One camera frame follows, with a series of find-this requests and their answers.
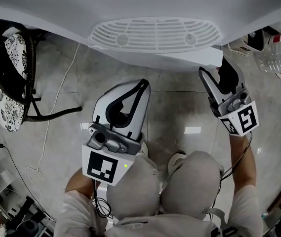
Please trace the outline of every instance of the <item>white sneaker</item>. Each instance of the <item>white sneaker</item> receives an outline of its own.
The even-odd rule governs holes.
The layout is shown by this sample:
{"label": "white sneaker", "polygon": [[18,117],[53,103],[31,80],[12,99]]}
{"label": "white sneaker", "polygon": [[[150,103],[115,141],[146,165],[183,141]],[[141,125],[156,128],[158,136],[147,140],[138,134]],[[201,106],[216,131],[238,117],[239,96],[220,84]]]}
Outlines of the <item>white sneaker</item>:
{"label": "white sneaker", "polygon": [[187,155],[185,154],[185,152],[183,151],[178,151],[176,152],[171,159],[169,160],[168,163],[168,173],[172,173],[174,171],[174,169],[176,168],[176,166],[185,158],[187,157]]}
{"label": "white sneaker", "polygon": [[146,143],[143,142],[141,144],[141,150],[139,150],[139,152],[136,154],[136,156],[145,155],[146,157],[148,157],[148,154],[149,154],[148,147],[147,147]]}

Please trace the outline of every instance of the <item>white appliance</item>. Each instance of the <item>white appliance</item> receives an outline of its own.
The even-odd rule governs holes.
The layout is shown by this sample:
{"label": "white appliance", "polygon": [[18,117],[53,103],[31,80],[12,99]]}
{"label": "white appliance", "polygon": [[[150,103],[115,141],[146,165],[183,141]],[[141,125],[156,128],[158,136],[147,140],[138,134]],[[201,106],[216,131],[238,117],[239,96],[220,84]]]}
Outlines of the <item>white appliance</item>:
{"label": "white appliance", "polygon": [[194,71],[221,65],[222,51],[214,44],[280,21],[281,0],[0,0],[0,19],[65,36],[129,64]]}

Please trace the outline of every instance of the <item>power cord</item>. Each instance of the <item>power cord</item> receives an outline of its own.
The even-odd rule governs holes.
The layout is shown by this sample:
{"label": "power cord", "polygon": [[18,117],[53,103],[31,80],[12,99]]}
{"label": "power cord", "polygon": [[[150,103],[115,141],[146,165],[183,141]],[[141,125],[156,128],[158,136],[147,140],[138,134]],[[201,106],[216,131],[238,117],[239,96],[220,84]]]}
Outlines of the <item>power cord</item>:
{"label": "power cord", "polygon": [[93,205],[96,208],[96,212],[97,214],[101,217],[101,218],[110,218],[113,219],[113,216],[111,214],[111,206],[110,204],[103,198],[99,198],[97,196],[97,192],[96,192],[96,188],[95,188],[95,180],[92,179],[92,183],[93,183],[93,196],[94,196],[94,200],[92,201],[92,203],[94,203]]}
{"label": "power cord", "polygon": [[23,183],[24,183],[26,189],[27,189],[28,192],[31,194],[31,196],[34,198],[34,200],[38,203],[38,205],[40,206],[41,210],[42,210],[42,211],[45,211],[45,213],[48,214],[48,213],[47,213],[47,210],[38,202],[38,200],[37,200],[37,199],[34,197],[34,195],[31,193],[30,189],[27,187],[27,185],[26,185],[26,183],[25,183],[25,181],[24,181],[24,179],[23,179],[23,177],[22,177],[20,171],[18,170],[18,168],[17,168],[17,166],[16,166],[16,164],[15,164],[13,158],[12,158],[12,155],[11,155],[10,150],[9,150],[5,145],[3,145],[2,143],[0,143],[0,148],[5,148],[5,149],[7,150],[8,154],[10,155],[10,158],[11,158],[13,164],[14,164],[14,167],[16,168],[17,173],[18,173],[19,176],[21,177],[21,179],[22,179],[22,181],[23,181]]}
{"label": "power cord", "polygon": [[[221,182],[224,181],[226,178],[230,177],[230,176],[234,173],[234,171],[235,171],[236,168],[238,167],[239,163],[241,162],[242,158],[244,157],[245,153],[248,151],[248,149],[249,149],[249,147],[250,147],[250,144],[251,144],[251,141],[252,141],[252,132],[250,132],[250,135],[251,135],[251,136],[250,136],[249,142],[248,142],[247,146],[245,147],[245,149],[244,149],[242,155],[240,156],[240,158],[237,160],[237,162],[236,162],[234,165],[232,165],[232,166],[223,174],[223,177],[220,179],[218,192],[217,192],[215,201],[214,201],[214,203],[213,203],[213,205],[212,205],[211,208],[214,208],[214,206],[215,206],[217,196],[218,196],[218,194],[219,194],[219,192],[220,192],[220,190],[221,190]],[[214,215],[212,214],[212,216],[210,217],[210,214],[209,214],[209,217],[210,217],[210,220],[209,220],[209,221],[212,221],[212,220],[213,220],[213,216],[214,216]]]}

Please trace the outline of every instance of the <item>white shirt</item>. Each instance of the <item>white shirt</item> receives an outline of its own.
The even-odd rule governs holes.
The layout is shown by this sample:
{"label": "white shirt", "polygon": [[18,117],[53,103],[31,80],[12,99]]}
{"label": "white shirt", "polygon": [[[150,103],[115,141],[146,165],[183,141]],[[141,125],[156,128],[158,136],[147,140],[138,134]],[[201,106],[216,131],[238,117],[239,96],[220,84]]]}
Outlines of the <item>white shirt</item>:
{"label": "white shirt", "polygon": [[[90,237],[89,228],[95,225],[91,202],[77,191],[65,194],[63,209],[57,220],[56,237]],[[180,215],[163,214],[149,217],[125,218],[104,232],[107,237],[261,237],[263,222],[253,185],[237,192],[229,214],[228,223],[222,229],[213,222]]]}

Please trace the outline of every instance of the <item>floral cushion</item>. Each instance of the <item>floral cushion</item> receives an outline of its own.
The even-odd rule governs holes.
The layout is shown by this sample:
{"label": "floral cushion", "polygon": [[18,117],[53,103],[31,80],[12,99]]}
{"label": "floral cushion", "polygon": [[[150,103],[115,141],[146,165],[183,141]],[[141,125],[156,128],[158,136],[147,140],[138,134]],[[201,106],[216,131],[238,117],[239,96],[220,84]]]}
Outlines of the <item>floral cushion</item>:
{"label": "floral cushion", "polygon": [[[26,45],[19,34],[5,41],[6,51],[18,71],[26,79]],[[10,132],[16,132],[23,122],[24,106],[6,96],[0,89],[0,124]]]}

